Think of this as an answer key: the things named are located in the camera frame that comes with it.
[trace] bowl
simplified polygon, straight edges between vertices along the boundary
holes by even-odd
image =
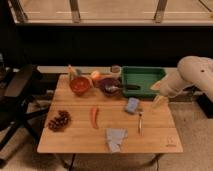
[[[99,82],[98,82],[98,87],[99,89],[102,91],[102,93],[108,97],[111,97],[111,96],[116,96],[118,94],[120,94],[121,90],[118,89],[116,91],[113,91],[113,92],[110,92],[110,91],[107,91],[106,90],[106,87],[110,87],[110,86],[118,86],[120,85],[120,81],[116,78],[112,78],[112,77],[107,77],[107,78],[104,78],[104,79],[101,79]]]
[[[83,95],[90,89],[90,81],[86,77],[75,77],[70,81],[70,88],[76,95]]]

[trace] wooden table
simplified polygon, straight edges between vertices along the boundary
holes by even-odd
[[[180,153],[183,152],[168,103],[152,109],[152,101],[141,100],[143,108],[142,135],[138,134],[138,115],[124,111],[126,98],[105,97],[97,88],[83,96],[73,94],[67,75],[61,75],[47,115],[38,146],[39,153],[110,153],[106,143],[106,128],[124,128],[128,137],[123,140],[121,153]],[[97,105],[99,113],[94,129],[90,122],[91,107]],[[67,110],[71,124],[63,132],[53,132],[47,123]]]

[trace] spoon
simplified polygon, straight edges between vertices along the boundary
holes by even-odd
[[[126,88],[128,90],[140,90],[140,86],[138,85],[132,85],[132,84],[120,84],[120,85],[105,85],[105,90],[107,92],[113,93],[115,91],[118,91],[122,88]]]
[[[143,114],[143,109],[142,108],[138,108],[137,110],[138,115],[139,115],[139,120],[138,120],[138,133],[141,135],[142,131],[142,114]]]

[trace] blue block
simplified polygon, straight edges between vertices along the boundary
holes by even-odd
[[[125,111],[130,114],[135,114],[136,109],[138,108],[140,100],[134,97],[130,97],[127,105],[125,106]]]

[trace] red carrot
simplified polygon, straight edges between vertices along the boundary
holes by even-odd
[[[93,106],[91,108],[91,124],[93,126],[93,128],[98,129],[98,125],[97,125],[97,114],[98,114],[99,108],[97,106]]]

